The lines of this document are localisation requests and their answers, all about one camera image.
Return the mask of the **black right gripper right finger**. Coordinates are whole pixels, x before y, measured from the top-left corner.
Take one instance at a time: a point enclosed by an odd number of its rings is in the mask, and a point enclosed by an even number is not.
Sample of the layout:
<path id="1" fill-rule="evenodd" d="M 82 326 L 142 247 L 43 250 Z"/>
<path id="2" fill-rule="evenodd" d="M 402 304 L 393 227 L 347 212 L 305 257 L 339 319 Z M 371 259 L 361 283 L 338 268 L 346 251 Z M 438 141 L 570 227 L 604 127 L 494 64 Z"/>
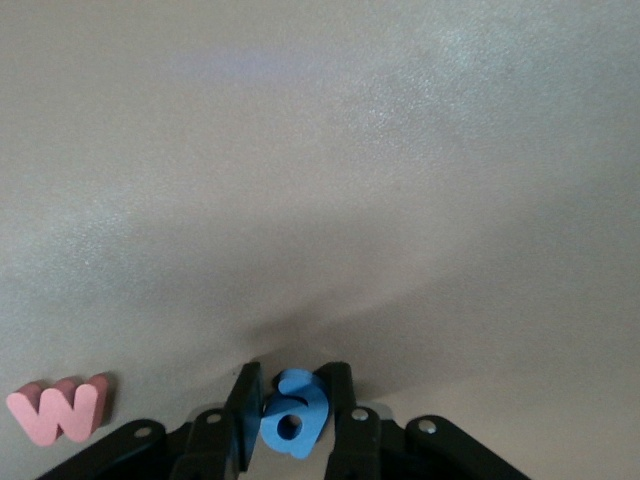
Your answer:
<path id="1" fill-rule="evenodd" d="M 334 447 L 327 479 L 519 479 L 521 471 L 451 421 L 423 415 L 399 426 L 356 401 L 351 367 L 315 373 L 329 390 Z"/>

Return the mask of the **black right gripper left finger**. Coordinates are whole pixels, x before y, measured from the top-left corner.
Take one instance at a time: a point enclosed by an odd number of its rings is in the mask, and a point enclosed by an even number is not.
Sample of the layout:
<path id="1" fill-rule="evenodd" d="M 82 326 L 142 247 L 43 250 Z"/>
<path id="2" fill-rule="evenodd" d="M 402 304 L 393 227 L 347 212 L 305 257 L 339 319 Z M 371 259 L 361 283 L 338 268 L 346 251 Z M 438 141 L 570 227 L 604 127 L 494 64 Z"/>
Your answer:
<path id="1" fill-rule="evenodd" d="M 236 479 L 248 469 L 260 429 L 263 375 L 245 364 L 220 408 L 169 432 L 139 419 L 44 473 L 43 479 Z"/>

